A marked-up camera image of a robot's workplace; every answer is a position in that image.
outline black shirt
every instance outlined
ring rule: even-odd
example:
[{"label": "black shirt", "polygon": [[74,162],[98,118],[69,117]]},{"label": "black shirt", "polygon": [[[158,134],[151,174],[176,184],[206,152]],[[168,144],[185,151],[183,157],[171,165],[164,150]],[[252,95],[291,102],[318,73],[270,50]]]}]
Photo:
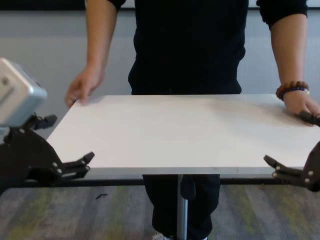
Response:
[{"label": "black shirt", "polygon": [[[109,0],[117,10],[125,0]],[[133,90],[240,93],[237,68],[245,55],[249,0],[135,0]],[[306,0],[258,0],[269,28],[291,14],[307,15]]]}]

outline wooden bead bracelet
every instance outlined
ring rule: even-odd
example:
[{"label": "wooden bead bracelet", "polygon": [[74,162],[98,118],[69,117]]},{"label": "wooden bead bracelet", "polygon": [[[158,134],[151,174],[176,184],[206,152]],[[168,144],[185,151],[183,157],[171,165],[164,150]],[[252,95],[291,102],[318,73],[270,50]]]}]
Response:
[{"label": "wooden bead bracelet", "polygon": [[286,82],[276,90],[276,96],[278,97],[278,99],[283,101],[284,95],[292,91],[305,91],[309,94],[309,85],[304,81]]}]

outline forearm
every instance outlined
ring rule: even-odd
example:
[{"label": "forearm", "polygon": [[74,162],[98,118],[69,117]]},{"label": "forearm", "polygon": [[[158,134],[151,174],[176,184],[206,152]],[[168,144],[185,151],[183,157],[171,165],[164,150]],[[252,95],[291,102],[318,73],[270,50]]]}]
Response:
[{"label": "forearm", "polygon": [[86,8],[87,64],[104,69],[115,30],[117,9],[108,0],[88,0]]},{"label": "forearm", "polygon": [[271,43],[282,84],[304,80],[307,17],[293,14],[271,27]]}]

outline sleeve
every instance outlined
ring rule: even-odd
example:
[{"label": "sleeve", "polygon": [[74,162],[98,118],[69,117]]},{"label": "sleeve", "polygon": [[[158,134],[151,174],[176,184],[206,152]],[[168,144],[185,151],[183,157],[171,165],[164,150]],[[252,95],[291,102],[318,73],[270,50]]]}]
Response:
[{"label": "sleeve", "polygon": [[[121,6],[126,2],[126,0],[106,0],[106,1],[109,1],[110,3],[112,3],[115,6],[117,11],[119,11]],[[84,4],[85,4],[85,7],[87,8],[88,0],[84,0]]]},{"label": "sleeve", "polygon": [[256,5],[269,29],[282,18],[293,14],[307,16],[308,11],[307,0],[257,0]]}]

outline screw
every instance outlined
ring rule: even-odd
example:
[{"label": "screw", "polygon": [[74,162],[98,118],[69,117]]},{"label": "screw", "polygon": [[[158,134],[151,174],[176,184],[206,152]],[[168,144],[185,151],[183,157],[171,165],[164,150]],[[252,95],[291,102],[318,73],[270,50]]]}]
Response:
[{"label": "screw", "polygon": [[8,83],[9,83],[9,79],[8,79],[6,76],[5,76],[4,78],[2,78],[2,84],[3,84],[4,86],[7,86]]}]

